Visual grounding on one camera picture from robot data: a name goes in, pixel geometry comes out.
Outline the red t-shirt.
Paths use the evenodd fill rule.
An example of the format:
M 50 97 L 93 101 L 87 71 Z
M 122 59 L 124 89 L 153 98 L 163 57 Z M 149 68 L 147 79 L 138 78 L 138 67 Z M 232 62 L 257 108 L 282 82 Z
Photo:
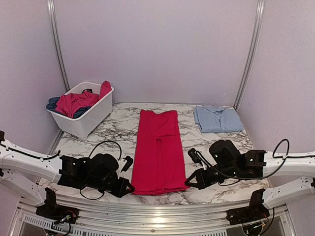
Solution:
M 134 193 L 185 191 L 186 179 L 177 111 L 141 110 L 131 179 Z

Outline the light blue button shirt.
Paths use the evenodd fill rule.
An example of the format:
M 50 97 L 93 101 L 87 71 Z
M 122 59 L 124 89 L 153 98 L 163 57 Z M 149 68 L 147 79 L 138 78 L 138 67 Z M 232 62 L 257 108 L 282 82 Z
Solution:
M 223 106 L 196 106 L 194 120 L 201 133 L 230 133 L 244 130 L 237 112 Z

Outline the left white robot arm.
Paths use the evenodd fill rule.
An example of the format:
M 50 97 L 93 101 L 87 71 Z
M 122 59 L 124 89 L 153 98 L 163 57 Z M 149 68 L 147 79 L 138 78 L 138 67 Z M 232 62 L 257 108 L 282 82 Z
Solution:
M 130 156 L 116 159 L 110 154 L 74 158 L 57 153 L 46 155 L 19 147 L 0 133 L 0 181 L 18 191 L 22 197 L 52 219 L 62 215 L 62 207 L 49 200 L 54 191 L 45 190 L 30 181 L 24 174 L 34 175 L 61 186 L 83 190 L 86 187 L 121 198 L 135 191 L 128 179 L 122 176 L 132 165 Z

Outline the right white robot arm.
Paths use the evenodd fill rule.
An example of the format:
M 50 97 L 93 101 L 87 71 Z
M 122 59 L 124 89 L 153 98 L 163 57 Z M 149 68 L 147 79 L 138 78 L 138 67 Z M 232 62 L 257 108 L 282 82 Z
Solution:
M 263 211 L 283 205 L 300 196 L 315 193 L 315 154 L 249 150 L 241 153 L 230 140 L 219 140 L 209 147 L 209 153 L 215 161 L 210 162 L 194 148 L 188 154 L 194 163 L 203 167 L 194 171 L 185 181 L 185 185 L 199 190 L 227 179 L 236 181 L 263 180 L 270 177 L 296 176 L 298 179 L 287 184 L 252 193 L 249 206 L 244 210 L 248 220 L 255 220 Z

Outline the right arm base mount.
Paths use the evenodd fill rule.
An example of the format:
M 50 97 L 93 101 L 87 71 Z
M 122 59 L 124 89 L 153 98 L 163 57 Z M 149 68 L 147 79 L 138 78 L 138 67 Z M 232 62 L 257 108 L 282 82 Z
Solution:
M 226 212 L 226 219 L 230 225 L 244 224 L 251 221 L 268 218 L 269 210 L 265 207 L 241 207 L 230 209 Z

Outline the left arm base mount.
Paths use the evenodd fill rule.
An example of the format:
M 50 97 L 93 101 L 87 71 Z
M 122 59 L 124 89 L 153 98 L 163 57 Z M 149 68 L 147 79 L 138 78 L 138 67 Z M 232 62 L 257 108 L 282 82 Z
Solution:
M 68 222 L 70 224 L 75 224 L 77 220 L 77 216 L 79 213 L 79 209 L 69 206 L 39 206 L 36 208 L 36 214 L 48 219 L 52 219 L 54 221 L 61 221 L 66 216 L 70 215 L 70 219 Z

